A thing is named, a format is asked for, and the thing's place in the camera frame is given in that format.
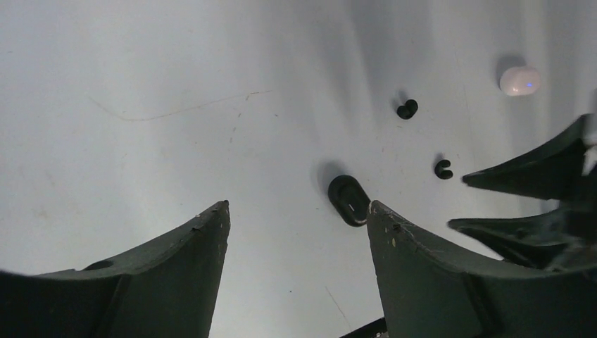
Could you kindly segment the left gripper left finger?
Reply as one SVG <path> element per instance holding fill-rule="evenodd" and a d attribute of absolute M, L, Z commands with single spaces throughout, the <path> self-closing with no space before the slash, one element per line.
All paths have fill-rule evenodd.
<path fill-rule="evenodd" d="M 230 233 L 227 201 L 82 270 L 1 273 L 2 337 L 207 337 Z"/>

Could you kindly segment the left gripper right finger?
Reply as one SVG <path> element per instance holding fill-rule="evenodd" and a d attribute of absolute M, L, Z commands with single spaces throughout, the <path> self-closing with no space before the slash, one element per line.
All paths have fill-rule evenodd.
<path fill-rule="evenodd" d="M 498 261 L 379 201 L 367 233 L 390 337 L 595 337 L 596 269 Z"/>

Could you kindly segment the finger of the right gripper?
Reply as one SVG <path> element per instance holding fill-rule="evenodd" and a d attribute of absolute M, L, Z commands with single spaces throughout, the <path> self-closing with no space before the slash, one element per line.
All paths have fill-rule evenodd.
<path fill-rule="evenodd" d="M 562 200 L 582 176 L 589 146 L 584 133 L 592 115 L 579 116 L 541 146 L 491 168 L 466 174 L 469 187 L 535 199 Z"/>
<path fill-rule="evenodd" d="M 524 218 L 461 218 L 448 226 L 505 260 L 547 271 L 596 267 L 596 213 L 559 208 Z"/>

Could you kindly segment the white earbud charging case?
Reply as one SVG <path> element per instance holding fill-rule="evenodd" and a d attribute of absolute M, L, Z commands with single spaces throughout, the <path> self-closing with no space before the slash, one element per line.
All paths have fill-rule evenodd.
<path fill-rule="evenodd" d="M 531 95 L 540 86 L 541 76 L 538 70 L 527 65 L 507 69 L 499 80 L 499 88 L 507 96 Z"/>

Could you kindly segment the black earbud charging case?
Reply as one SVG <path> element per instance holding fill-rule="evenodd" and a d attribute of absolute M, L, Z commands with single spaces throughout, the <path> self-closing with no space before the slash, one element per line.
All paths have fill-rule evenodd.
<path fill-rule="evenodd" d="M 327 195 L 346 224 L 351 227 L 366 224 L 371 200 L 356 178 L 350 175 L 335 177 L 328 186 Z"/>

